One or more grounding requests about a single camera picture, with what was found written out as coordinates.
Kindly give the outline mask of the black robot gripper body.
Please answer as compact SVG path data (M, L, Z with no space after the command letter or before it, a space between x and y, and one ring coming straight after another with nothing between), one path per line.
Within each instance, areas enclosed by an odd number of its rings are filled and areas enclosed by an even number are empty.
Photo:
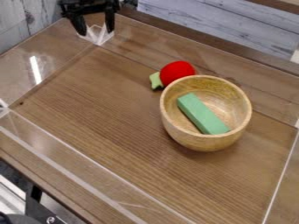
M107 10L114 12L120 10L119 0L59 0L58 4L66 18L106 12Z

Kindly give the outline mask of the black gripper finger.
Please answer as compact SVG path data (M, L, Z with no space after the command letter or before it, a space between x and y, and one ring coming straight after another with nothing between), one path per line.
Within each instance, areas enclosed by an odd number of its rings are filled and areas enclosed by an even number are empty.
M82 15L74 15L70 19L74 28L78 32L78 34L80 36L86 36L87 35L87 24L86 24L86 20L84 17Z
M106 11L106 26L107 26L107 32L111 33L115 30L115 12L114 12L114 10Z

